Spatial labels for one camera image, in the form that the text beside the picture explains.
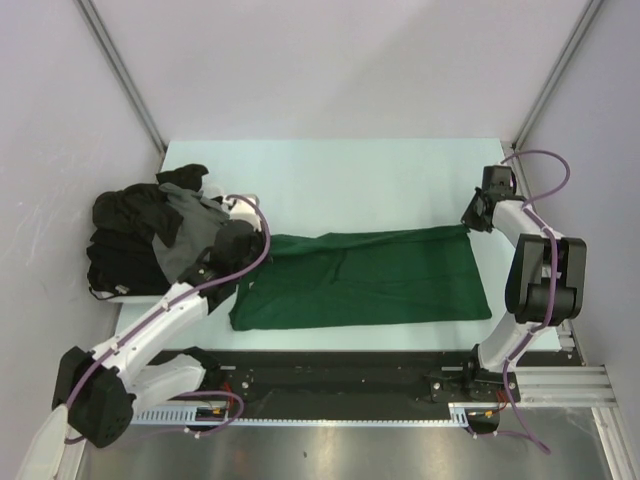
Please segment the green t shirt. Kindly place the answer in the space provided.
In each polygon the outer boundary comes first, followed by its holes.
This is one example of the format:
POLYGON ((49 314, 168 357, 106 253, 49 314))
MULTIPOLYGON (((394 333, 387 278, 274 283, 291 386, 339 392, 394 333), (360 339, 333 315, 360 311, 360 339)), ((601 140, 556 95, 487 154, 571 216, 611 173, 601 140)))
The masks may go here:
POLYGON ((316 238, 274 235, 244 277, 236 331, 488 320, 492 316, 462 225, 316 238))

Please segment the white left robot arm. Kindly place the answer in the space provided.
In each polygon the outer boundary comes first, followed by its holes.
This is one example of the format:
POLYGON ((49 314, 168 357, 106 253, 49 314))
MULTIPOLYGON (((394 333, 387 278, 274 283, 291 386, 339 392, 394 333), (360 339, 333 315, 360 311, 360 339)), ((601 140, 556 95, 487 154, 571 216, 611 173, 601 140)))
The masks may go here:
POLYGON ((89 350, 73 347, 61 357, 52 406, 64 410, 80 440, 107 447, 139 413, 174 397, 207 400, 219 392, 220 374, 189 354, 151 362, 221 306, 268 256, 271 234, 258 199, 230 194, 223 202, 229 221, 155 305, 108 340, 89 350))

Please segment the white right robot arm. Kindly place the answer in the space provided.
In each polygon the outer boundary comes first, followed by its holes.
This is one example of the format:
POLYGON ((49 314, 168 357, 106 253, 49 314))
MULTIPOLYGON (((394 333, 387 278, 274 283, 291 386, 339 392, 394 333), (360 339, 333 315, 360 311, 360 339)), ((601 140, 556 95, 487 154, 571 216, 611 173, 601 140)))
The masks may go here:
POLYGON ((477 232, 503 234, 514 246, 505 285, 506 313, 463 367, 461 388, 473 401, 496 390, 508 394, 512 371, 539 335, 581 312, 586 242, 568 237, 545 222, 517 193, 509 166, 483 170, 482 183, 462 216, 477 232))

